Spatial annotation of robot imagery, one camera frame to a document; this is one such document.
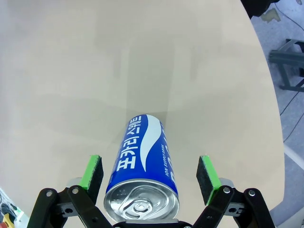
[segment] blue can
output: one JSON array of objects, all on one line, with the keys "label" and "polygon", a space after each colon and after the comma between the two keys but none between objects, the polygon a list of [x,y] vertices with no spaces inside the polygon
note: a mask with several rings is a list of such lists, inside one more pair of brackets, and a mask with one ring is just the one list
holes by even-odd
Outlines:
[{"label": "blue can", "polygon": [[172,162],[163,125],[156,117],[143,114],[129,121],[104,208],[117,222],[176,216],[179,201]]}]

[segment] white wave logo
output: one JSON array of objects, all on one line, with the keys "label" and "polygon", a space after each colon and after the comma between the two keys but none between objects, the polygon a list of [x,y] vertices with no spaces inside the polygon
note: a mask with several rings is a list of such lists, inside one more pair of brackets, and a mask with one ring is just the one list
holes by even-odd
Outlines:
[{"label": "white wave logo", "polygon": [[144,171],[146,172],[146,160],[148,157],[148,153],[159,139],[162,133],[162,127],[160,121],[154,116],[147,115],[148,118],[148,127],[147,131],[142,138],[140,156],[142,161],[142,166]]}]

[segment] blue floor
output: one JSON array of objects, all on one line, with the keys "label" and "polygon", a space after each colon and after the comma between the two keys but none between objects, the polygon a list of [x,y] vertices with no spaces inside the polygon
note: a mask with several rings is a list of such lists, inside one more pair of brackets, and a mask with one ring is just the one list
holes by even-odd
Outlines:
[{"label": "blue floor", "polygon": [[[278,10],[279,8],[304,28],[304,0],[281,0],[276,5],[271,4],[263,16],[251,19],[266,58],[272,49],[281,47],[287,38],[304,41],[304,30]],[[285,154],[284,200],[271,211],[273,220],[278,226],[304,207],[304,166],[298,165],[304,164],[304,116],[301,118],[304,114],[304,93],[297,94],[280,89],[282,80],[276,64],[268,62],[268,66],[274,82],[279,110],[282,113],[283,139],[285,144],[298,155],[298,159],[294,159]],[[289,67],[287,72],[290,81],[295,85],[303,79],[298,76],[299,69]]]}]

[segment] beige table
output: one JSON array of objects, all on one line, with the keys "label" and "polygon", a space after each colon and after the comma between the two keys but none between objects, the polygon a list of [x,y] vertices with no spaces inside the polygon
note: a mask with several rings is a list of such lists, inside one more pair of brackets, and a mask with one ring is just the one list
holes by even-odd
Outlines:
[{"label": "beige table", "polygon": [[269,209],[282,200],[276,97],[239,0],[0,0],[0,52],[0,185],[26,213],[41,189],[82,176],[91,154],[104,161],[104,211],[124,126],[142,113],[164,123],[178,219],[204,208],[202,154]]}]

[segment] can rim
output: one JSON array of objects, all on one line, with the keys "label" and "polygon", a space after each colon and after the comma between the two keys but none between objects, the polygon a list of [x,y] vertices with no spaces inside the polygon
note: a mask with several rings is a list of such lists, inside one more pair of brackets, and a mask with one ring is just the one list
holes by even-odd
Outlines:
[{"label": "can rim", "polygon": [[170,188],[168,185],[164,184],[164,183],[161,183],[159,181],[155,181],[155,180],[151,180],[151,179],[131,179],[131,180],[125,180],[125,181],[122,181],[116,185],[114,185],[112,188],[109,189],[109,191],[105,194],[105,197],[104,197],[104,209],[107,213],[107,215],[113,219],[114,221],[116,222],[121,222],[121,221],[126,221],[126,219],[122,216],[119,216],[118,214],[116,214],[114,212],[114,210],[112,209],[111,205],[108,203],[109,200],[108,200],[108,196],[111,195],[111,193],[117,189],[118,187],[120,187],[121,185],[123,184],[126,184],[126,183],[134,183],[134,182],[147,182],[147,183],[153,183],[153,184],[158,184],[158,185],[161,185],[162,187],[164,188],[167,188],[171,193],[173,193],[175,199],[176,199],[176,206],[174,206],[172,209],[176,210],[176,213],[173,215],[171,214],[171,217],[173,215],[172,218],[174,218],[178,212],[179,212],[179,209],[180,209],[180,200],[179,200],[179,197],[178,197],[178,194],[172,189]]}]

